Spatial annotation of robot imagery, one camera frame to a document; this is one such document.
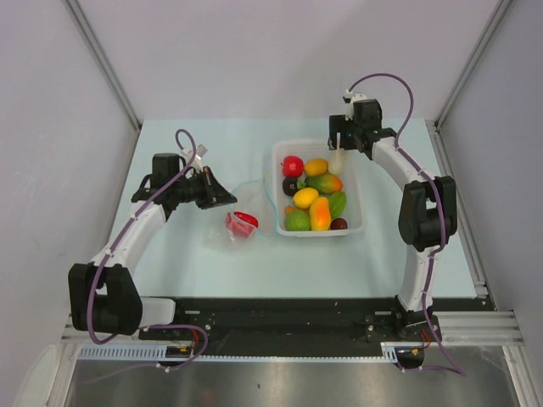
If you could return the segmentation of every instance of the green lime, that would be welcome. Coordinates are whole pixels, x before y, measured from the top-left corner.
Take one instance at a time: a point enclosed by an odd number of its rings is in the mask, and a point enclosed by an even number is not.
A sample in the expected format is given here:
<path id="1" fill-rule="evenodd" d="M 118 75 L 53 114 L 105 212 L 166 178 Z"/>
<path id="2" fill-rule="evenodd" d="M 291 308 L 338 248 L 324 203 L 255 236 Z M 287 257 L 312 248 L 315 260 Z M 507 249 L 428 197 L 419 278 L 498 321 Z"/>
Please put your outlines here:
<path id="1" fill-rule="evenodd" d="M 309 231 L 311 229 L 309 216 L 303 210 L 292 211 L 285 218 L 285 229 L 287 231 Z"/>

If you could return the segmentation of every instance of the green fruit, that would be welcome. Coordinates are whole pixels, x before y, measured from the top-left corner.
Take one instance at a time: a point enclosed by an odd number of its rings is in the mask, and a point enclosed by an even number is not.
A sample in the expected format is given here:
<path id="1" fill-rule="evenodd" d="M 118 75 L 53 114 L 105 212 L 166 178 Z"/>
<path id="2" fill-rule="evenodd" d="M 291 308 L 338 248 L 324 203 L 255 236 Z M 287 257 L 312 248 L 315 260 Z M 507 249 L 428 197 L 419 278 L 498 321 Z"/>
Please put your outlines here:
<path id="1" fill-rule="evenodd" d="M 285 218 L 285 229 L 287 231 L 309 231 L 311 229 L 309 216 L 303 210 L 292 211 Z"/>
<path id="2" fill-rule="evenodd" d="M 330 205 L 330 214 L 333 218 L 337 218 L 343 214 L 345 206 L 347 206 L 347 195 L 345 192 L 334 192 L 328 199 Z"/>

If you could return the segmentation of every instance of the red pepper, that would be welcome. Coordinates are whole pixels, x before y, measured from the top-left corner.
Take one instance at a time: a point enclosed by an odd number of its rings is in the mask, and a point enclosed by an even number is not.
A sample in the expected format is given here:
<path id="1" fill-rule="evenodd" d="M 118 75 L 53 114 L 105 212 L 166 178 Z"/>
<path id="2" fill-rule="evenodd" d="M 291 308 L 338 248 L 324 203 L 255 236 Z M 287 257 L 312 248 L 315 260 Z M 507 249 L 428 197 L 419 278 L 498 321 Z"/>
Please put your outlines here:
<path id="1" fill-rule="evenodd" d="M 256 219 L 253 215 L 245 214 L 244 212 L 234 212 L 234 214 L 243 222 L 247 222 L 254 227 L 258 227 L 258 219 Z"/>

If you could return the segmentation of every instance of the white plastic bin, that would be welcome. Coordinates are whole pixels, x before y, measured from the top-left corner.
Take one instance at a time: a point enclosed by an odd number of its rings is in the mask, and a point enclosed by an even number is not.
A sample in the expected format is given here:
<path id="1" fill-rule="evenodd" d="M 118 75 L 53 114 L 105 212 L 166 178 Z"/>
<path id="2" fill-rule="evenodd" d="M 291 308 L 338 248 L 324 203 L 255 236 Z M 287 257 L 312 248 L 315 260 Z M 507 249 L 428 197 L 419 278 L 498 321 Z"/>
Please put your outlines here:
<path id="1" fill-rule="evenodd" d="M 272 152 L 272 182 L 273 182 L 273 200 L 277 205 L 279 213 L 279 227 L 277 231 L 290 237 L 330 237 L 343 236 L 351 233 L 358 233 L 364 229 L 366 217 L 364 215 L 364 205 L 362 201 L 362 190 L 358 172 L 356 171 L 353 157 L 349 154 L 347 165 L 339 178 L 343 182 L 343 191 L 347 194 L 347 206 L 341 215 L 347 221 L 349 229 L 337 231 L 286 231 L 284 228 L 285 213 L 284 209 L 293 205 L 291 197 L 283 192 L 283 167 L 282 162 L 288 155 L 295 155 L 304 160 L 304 163 L 310 159 L 329 159 L 330 150 L 325 141 L 317 139 L 292 140 L 288 142 L 278 142 L 273 147 Z"/>

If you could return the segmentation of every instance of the cable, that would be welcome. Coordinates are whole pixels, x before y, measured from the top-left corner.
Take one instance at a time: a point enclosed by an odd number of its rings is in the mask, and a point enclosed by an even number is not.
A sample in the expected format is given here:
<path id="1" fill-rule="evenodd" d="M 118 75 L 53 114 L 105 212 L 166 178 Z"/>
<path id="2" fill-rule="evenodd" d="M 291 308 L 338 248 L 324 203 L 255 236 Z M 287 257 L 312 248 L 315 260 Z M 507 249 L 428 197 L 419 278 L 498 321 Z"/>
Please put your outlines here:
<path id="1" fill-rule="evenodd" d="M 169 366 L 169 367 L 164 368 L 165 373 L 168 373 L 170 371 L 178 371 L 179 369 L 193 363 L 194 360 L 196 360 L 199 356 L 201 356 L 205 352 L 205 350 L 207 349 L 207 345 L 209 343 L 209 337 L 207 335 L 207 332 L 204 331 L 199 326 L 195 326 L 195 325 L 153 325 L 153 326 L 149 326 L 148 329 L 191 329 L 193 331 L 198 331 L 204 335 L 204 344 L 202 345 L 202 348 L 196 354 L 194 354 L 193 356 L 191 356 L 184 362 L 180 363 L 179 365 Z M 126 371 L 133 371 L 141 367 L 162 368 L 160 363 L 150 363 L 150 362 L 139 363 L 137 365 L 130 365 L 122 369 L 119 369 L 118 371 L 112 371 L 111 373 L 108 373 L 99 377 L 95 377 L 94 379 L 91 379 L 91 380 L 86 380 L 83 382 L 83 384 L 93 384 L 96 382 L 101 382 L 102 380 L 109 379 L 111 377 L 118 376 L 121 373 L 125 373 Z"/>
<path id="2" fill-rule="evenodd" d="M 186 131 L 185 129 L 179 129 L 176 131 L 176 143 L 179 146 L 179 148 L 182 150 L 182 145 L 179 142 L 179 134 L 184 133 L 188 140 L 190 140 L 192 146 L 193 146 L 193 154 L 191 155 L 191 158 L 188 160 L 187 164 L 183 166 L 182 170 L 179 171 L 175 176 L 173 176 L 161 189 L 159 189 L 157 192 L 155 192 L 151 197 L 143 203 L 142 206 L 139 207 L 139 209 L 136 211 L 134 216 L 131 216 L 131 218 L 127 221 L 125 226 L 122 228 L 120 233 L 117 235 L 111 246 L 106 250 L 106 254 L 104 255 L 104 258 L 100 262 L 98 269 L 96 270 L 96 274 L 94 275 L 94 278 L 92 279 L 92 285 L 90 294 L 88 297 L 88 303 L 87 303 L 87 330 L 88 335 L 91 337 L 91 340 L 96 343 L 97 345 L 104 345 L 105 343 L 109 342 L 111 339 L 116 337 L 116 335 L 110 335 L 106 337 L 105 339 L 98 339 L 96 336 L 96 332 L 94 331 L 94 328 L 92 326 L 92 309 L 94 306 L 94 299 L 96 296 L 96 288 L 98 287 L 98 281 L 100 280 L 100 276 L 102 275 L 102 272 L 104 271 L 104 267 L 108 260 L 113 256 L 113 253 L 119 246 L 120 242 L 122 241 L 123 237 L 126 235 L 130 227 L 132 226 L 132 223 L 134 223 L 135 219 L 150 205 L 153 203 L 153 201 L 166 189 L 168 189 L 175 181 L 177 181 L 179 178 L 181 178 L 188 170 L 190 165 L 193 163 L 194 159 L 196 158 L 196 143 L 194 142 L 193 136 Z"/>
<path id="3" fill-rule="evenodd" d="M 407 82 L 404 81 L 403 79 L 401 79 L 399 76 L 384 73 L 384 72 L 379 72 L 379 73 L 376 73 L 376 74 L 371 74 L 371 75 L 367 75 L 367 76 L 362 77 L 361 79 L 359 79 L 358 81 L 356 81 L 355 83 L 353 83 L 351 85 L 351 87 L 349 88 L 349 92 L 352 92 L 352 90 L 355 88 L 355 86 L 357 86 L 358 84 L 360 84 L 361 82 L 363 82 L 363 81 L 365 81 L 367 79 L 371 79 L 371 78 L 375 78 L 375 77 L 382 77 L 382 76 L 397 80 L 398 82 L 400 82 L 406 88 L 407 93 L 409 93 L 409 111 L 407 112 L 406 119 L 404 120 L 404 122 L 402 123 L 400 129 L 398 130 L 398 132 L 396 134 L 395 147 L 396 147 L 396 151 L 398 151 L 413 166 L 413 168 L 418 172 L 418 174 L 420 174 L 428 182 L 428 184 L 432 188 L 432 191 L 434 193 L 435 202 L 436 202 L 437 209 L 438 209 L 438 216 L 439 216 L 440 243 L 439 243 L 439 247 L 436 248 L 434 251 L 430 252 L 430 254 L 428 256 L 428 258 L 429 258 L 429 261 L 428 261 L 428 273 L 426 274 L 426 281 L 424 282 L 424 289 L 423 289 L 423 295 L 422 295 L 423 313 L 424 313 L 424 319 L 426 320 L 426 323 L 428 324 L 428 328 L 429 328 L 430 332 L 432 332 L 432 336 L 434 337 L 435 342 L 438 344 L 439 349 L 441 350 L 443 355 L 446 357 L 446 359 L 449 361 L 449 363 L 453 367 L 450 368 L 450 367 L 445 367 L 445 366 L 424 366 L 421 369 L 417 369 L 417 370 L 453 371 L 453 372 L 455 372 L 455 373 L 457 373 L 457 374 L 459 374 L 461 376 L 467 377 L 466 372 L 454 361 L 454 359 L 452 359 L 452 356 L 445 349 L 445 346 L 443 345 L 443 343 L 439 340 L 437 332 L 435 332 L 434 329 L 433 329 L 432 321 L 430 320 L 430 317 L 428 315 L 428 309 L 427 309 L 427 306 L 426 306 L 427 299 L 428 299 L 428 290 L 430 288 L 430 283 L 432 282 L 432 275 L 434 273 L 434 256 L 437 253 L 441 252 L 445 248 L 447 239 L 446 239 L 446 235 L 445 235 L 445 216 L 443 214 L 443 204 L 441 203 L 441 199 L 439 199 L 439 191 L 438 191 L 438 188 L 435 185 L 434 180 L 432 179 L 431 176 L 429 176 L 426 173 L 426 171 L 423 170 L 423 168 L 417 163 L 417 161 L 415 161 L 415 159 L 413 157 L 411 157 L 407 153 L 406 150 L 404 150 L 402 147 L 400 147 L 400 144 L 399 144 L 400 134 L 406 128 L 407 122 L 409 122 L 409 120 L 411 118 L 411 115 L 413 113 L 413 107 L 414 107 L 414 104 L 415 104 L 415 99 L 413 97 L 413 91 L 411 90 L 411 88 L 409 87 Z"/>

